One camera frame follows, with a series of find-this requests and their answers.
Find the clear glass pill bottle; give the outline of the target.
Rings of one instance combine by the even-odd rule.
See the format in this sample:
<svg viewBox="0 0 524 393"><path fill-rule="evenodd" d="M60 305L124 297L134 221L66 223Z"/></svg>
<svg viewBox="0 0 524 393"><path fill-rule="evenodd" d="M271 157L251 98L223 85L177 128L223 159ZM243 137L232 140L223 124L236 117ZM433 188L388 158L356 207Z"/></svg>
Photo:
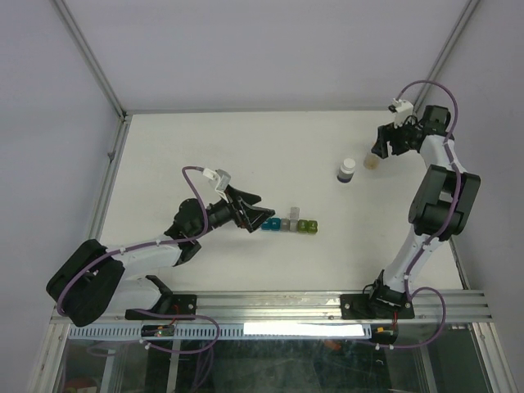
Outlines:
<svg viewBox="0 0 524 393"><path fill-rule="evenodd" d="M368 152L366 156L364 157L364 168L368 170L375 170L379 166L381 162L381 157L377 156L376 154L372 152Z"/></svg>

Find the weekly pill organizer strip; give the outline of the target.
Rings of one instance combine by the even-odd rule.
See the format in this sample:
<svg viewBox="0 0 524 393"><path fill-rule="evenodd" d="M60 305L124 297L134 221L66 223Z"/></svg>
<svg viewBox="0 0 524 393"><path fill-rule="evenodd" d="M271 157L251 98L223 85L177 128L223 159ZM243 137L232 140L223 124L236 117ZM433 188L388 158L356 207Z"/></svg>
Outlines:
<svg viewBox="0 0 524 393"><path fill-rule="evenodd" d="M301 218L300 208L298 206L293 206L290 208L287 217L281 218L274 216L266 219L260 228L263 231L315 235L318 233L318 221Z"/></svg>

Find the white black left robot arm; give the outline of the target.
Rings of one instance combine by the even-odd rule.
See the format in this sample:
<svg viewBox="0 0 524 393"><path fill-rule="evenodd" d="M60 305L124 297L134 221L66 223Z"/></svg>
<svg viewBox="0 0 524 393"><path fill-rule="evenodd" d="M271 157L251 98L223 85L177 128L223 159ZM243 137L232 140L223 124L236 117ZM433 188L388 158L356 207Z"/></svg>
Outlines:
<svg viewBox="0 0 524 393"><path fill-rule="evenodd" d="M209 205L199 196L184 200L172 224L156 239L113 251L88 239L49 279L46 292L58 314L77 327L94 323L121 303L132 316L145 309L154 318L165 317L172 291L153 270L186 264L201 250L200 238L225 224L255 232L275 215L259 205L261 200L227 186L219 201Z"/></svg>

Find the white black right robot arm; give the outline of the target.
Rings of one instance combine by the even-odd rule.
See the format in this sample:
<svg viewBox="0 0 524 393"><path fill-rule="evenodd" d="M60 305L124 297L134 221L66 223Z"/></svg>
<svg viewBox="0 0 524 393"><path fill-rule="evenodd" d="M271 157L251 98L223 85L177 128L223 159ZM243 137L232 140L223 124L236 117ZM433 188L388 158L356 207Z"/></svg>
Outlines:
<svg viewBox="0 0 524 393"><path fill-rule="evenodd" d="M409 234L366 297L364 308L375 318L392 318L411 305L413 279L437 248L464 230L481 186L455 153L447 108L427 106L417 118L410 102L395 99L389 109L394 119L378 128L373 154L386 159L415 151L427 172L409 207Z"/></svg>

